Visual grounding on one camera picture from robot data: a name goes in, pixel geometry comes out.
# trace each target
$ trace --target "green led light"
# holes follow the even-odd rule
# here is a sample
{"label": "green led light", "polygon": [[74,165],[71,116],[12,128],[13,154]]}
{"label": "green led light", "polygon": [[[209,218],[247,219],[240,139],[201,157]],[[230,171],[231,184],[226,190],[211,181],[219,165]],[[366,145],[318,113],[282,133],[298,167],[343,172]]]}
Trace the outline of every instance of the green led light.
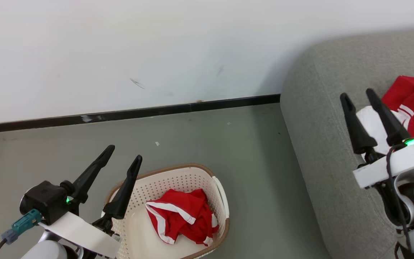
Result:
{"label": "green led light", "polygon": [[405,143],[407,146],[411,146],[411,145],[413,145],[413,144],[414,144],[414,139],[407,139],[404,143]]}

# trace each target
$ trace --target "white cloth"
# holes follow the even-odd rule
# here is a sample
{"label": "white cloth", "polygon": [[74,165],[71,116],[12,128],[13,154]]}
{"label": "white cloth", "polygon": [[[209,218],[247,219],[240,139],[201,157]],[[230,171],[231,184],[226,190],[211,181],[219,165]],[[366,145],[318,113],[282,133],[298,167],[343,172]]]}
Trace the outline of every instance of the white cloth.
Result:
{"label": "white cloth", "polygon": [[[404,124],[406,117],[403,114],[395,112],[393,110],[391,110],[391,112],[394,114],[394,116],[396,116],[400,123]],[[387,154],[390,147],[386,141],[386,130],[383,127],[383,123],[381,123],[381,119],[378,113],[373,110],[373,107],[367,106],[359,110],[356,115],[367,133],[378,143],[378,146],[374,147],[375,151],[382,154]]]}

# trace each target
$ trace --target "black baseboard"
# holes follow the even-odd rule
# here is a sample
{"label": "black baseboard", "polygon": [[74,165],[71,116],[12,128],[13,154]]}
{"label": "black baseboard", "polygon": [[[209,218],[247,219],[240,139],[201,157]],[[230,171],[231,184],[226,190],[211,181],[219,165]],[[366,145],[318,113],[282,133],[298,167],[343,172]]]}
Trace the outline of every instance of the black baseboard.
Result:
{"label": "black baseboard", "polygon": [[0,132],[26,130],[28,128],[47,128],[56,126],[75,125],[83,123],[94,123],[114,120],[124,120],[133,118],[143,118],[158,115],[167,115],[174,113],[199,112],[201,110],[216,110],[224,108],[234,108],[249,105],[261,105],[269,103],[278,103],[280,95],[262,95],[255,97],[196,102],[171,106],[160,106],[154,108],[120,110],[109,113],[94,113],[73,115],[56,118],[45,118],[28,121],[0,123]]}

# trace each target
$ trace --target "teal connector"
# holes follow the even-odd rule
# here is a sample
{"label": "teal connector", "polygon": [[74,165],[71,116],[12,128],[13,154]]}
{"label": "teal connector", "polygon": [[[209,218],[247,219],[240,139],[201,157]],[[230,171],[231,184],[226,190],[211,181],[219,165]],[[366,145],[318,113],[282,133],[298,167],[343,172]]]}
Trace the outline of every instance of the teal connector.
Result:
{"label": "teal connector", "polygon": [[36,226],[39,222],[41,222],[41,213],[39,210],[32,209],[25,214],[25,216],[13,223],[12,229],[18,236],[20,236],[25,231]]}

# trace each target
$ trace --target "gray floor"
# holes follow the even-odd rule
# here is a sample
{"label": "gray floor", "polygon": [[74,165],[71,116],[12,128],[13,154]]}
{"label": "gray floor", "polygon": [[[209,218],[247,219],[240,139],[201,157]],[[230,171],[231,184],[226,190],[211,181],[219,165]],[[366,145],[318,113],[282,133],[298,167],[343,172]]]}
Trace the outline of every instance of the gray floor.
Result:
{"label": "gray floor", "polygon": [[[0,234],[20,217],[25,190],[73,181],[109,144],[116,150],[81,207],[85,220],[99,217],[137,154],[140,172],[195,162],[221,180],[231,211],[228,237],[205,258],[329,258],[278,104],[0,133]],[[4,246],[0,259],[20,258],[41,232]]]}

